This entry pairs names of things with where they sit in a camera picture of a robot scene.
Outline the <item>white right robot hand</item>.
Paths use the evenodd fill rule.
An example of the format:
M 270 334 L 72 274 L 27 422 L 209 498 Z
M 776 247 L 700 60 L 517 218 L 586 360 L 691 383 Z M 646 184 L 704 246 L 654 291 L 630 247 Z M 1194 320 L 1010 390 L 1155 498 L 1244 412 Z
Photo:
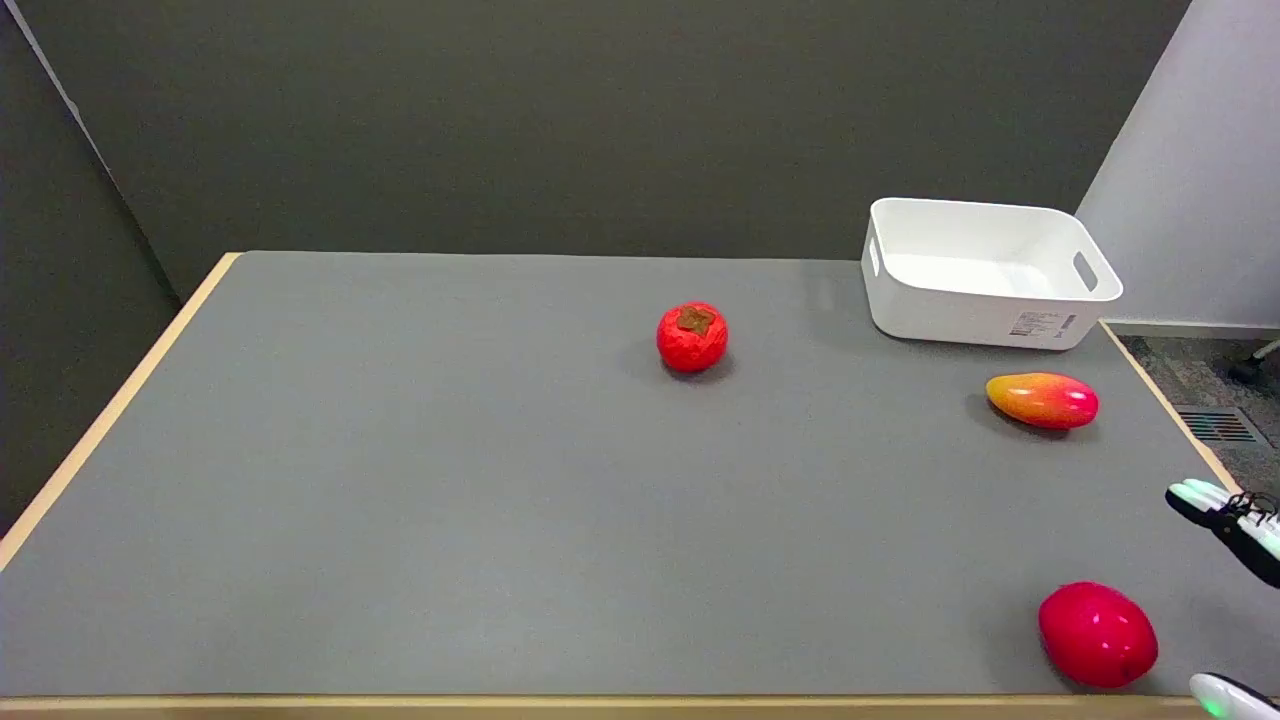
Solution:
M 1277 497 L 1262 492 L 1231 493 L 1207 480 L 1187 478 L 1165 491 L 1176 514 L 1208 530 L 1248 571 L 1279 588 Z M 1190 694 L 1215 719 L 1277 719 L 1277 701 L 1243 682 L 1217 673 L 1197 673 Z

